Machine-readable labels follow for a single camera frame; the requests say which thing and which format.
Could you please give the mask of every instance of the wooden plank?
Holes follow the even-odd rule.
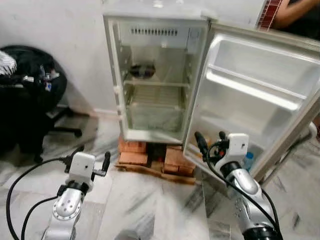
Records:
[[[131,165],[131,164],[120,164],[117,163],[115,165],[117,168],[125,171],[132,171],[132,172],[137,172],[137,173],[142,173],[142,174],[148,174],[152,175],[154,177],[158,177],[167,181],[175,182],[175,183],[181,183],[181,184],[190,184],[194,185],[196,183],[196,178],[195,177],[187,177],[187,176],[176,176],[176,175],[171,175],[171,174],[165,174],[160,171],[157,171],[155,169],[145,167],[145,166],[140,166],[140,165]]]

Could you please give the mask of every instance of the marble floor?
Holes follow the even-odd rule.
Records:
[[[217,192],[211,178],[198,172],[195,185],[167,182],[153,176],[122,172],[117,158],[119,126],[115,120],[77,116],[61,121],[80,127],[81,138],[50,134],[44,140],[43,158],[65,156],[85,144],[101,167],[104,153],[111,152],[106,177],[96,177],[83,202],[76,225],[76,240],[113,240],[122,230],[136,232],[141,240],[242,240],[231,211],[232,202]],[[0,156],[0,233],[12,239],[6,222],[6,198],[12,182],[32,166],[32,156],[12,152]],[[320,239],[320,145],[300,147],[265,188],[277,208],[284,239]],[[53,162],[26,175],[11,197],[11,218],[20,236],[23,220],[39,200],[53,197],[67,175],[64,165]],[[51,216],[52,202],[37,207],[26,227],[26,239],[40,240]]]

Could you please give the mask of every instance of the black cable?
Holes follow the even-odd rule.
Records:
[[[11,214],[10,214],[10,201],[11,201],[11,195],[12,195],[12,192],[14,190],[14,187],[16,186],[16,184],[20,181],[20,179],[22,179],[25,175],[27,175],[28,173],[30,173],[32,170],[36,169],[37,167],[40,167],[41,165],[43,164],[47,164],[47,163],[50,163],[50,162],[53,162],[53,161],[63,161],[65,158],[63,157],[58,157],[58,158],[53,158],[53,159],[50,159],[50,160],[47,160],[47,161],[43,161],[41,163],[38,163],[37,165],[31,167],[30,169],[28,169],[27,171],[25,171],[21,176],[19,176],[14,182],[13,184],[11,185],[9,191],[8,191],[8,195],[7,195],[7,198],[6,198],[6,204],[5,204],[5,214],[6,214],[6,222],[8,224],[8,227],[9,227],[9,230],[10,230],[10,233],[13,237],[14,240],[19,240],[15,230],[14,230],[14,227],[12,225],[12,222],[11,222]]]
[[[45,202],[48,202],[48,201],[51,201],[51,200],[54,200],[54,199],[57,199],[57,198],[58,198],[58,196],[54,196],[54,197],[50,197],[50,198],[41,200],[41,201],[37,202],[35,205],[33,205],[32,208],[30,208],[30,210],[29,210],[28,213],[26,214],[25,219],[24,219],[24,222],[23,222],[23,226],[22,226],[22,230],[21,230],[21,240],[25,240],[26,227],[27,227],[27,223],[28,223],[28,220],[29,220],[29,217],[30,217],[32,211],[33,211],[37,206],[39,206],[40,204],[43,204],[43,203],[45,203]]]
[[[269,203],[271,205],[271,208],[272,208],[272,211],[273,211],[273,215],[274,215],[275,224],[278,226],[278,228],[280,228],[276,207],[275,207],[274,203],[272,202],[272,199],[268,195],[268,193],[266,193],[266,191],[263,188],[261,188],[261,190],[262,190],[263,195],[265,195],[265,197],[268,199],[268,201],[269,201]]]
[[[222,181],[224,181],[227,185],[231,186],[234,190],[236,190],[238,193],[240,193],[241,195],[245,196],[253,205],[255,205],[265,216],[266,218],[271,222],[271,224],[273,225],[273,227],[276,229],[277,233],[279,234],[280,238],[283,240],[282,234],[280,232],[280,228],[278,227],[278,225],[276,224],[276,222],[273,220],[273,218],[255,201],[253,200],[248,194],[246,194],[244,191],[242,191],[241,189],[239,189],[238,187],[236,187],[232,182],[230,182],[229,180],[225,179],[223,176],[221,176],[215,169],[214,167],[212,167],[211,163],[209,162],[210,159],[210,151],[213,147],[217,147],[217,143],[212,144],[207,153],[206,153],[206,159],[207,159],[207,165],[209,167],[209,169]]]

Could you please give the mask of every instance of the brick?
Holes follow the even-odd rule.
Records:
[[[182,150],[167,148],[165,153],[165,164],[173,166],[182,166],[188,168],[195,168],[195,164],[184,158]]]
[[[179,170],[179,167],[178,167],[178,166],[171,165],[171,164],[164,164],[164,165],[163,165],[163,172],[164,172],[165,174],[168,174],[168,173],[177,174],[177,173],[178,173],[178,170]]]
[[[134,164],[146,166],[148,155],[136,152],[122,152],[119,157],[119,164]]]
[[[191,177],[194,174],[194,168],[179,166],[178,173],[183,176]]]
[[[180,145],[168,145],[166,146],[167,149],[177,149],[177,150],[182,150],[182,146]]]
[[[124,141],[120,136],[118,140],[118,150],[120,153],[145,153],[147,150],[147,143],[142,141]]]

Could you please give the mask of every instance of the refrigerator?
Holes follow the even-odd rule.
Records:
[[[263,180],[320,110],[320,43],[155,2],[162,1],[104,7],[124,139],[182,145],[223,185],[202,161],[194,133],[210,143],[220,131],[245,133],[250,174]]]

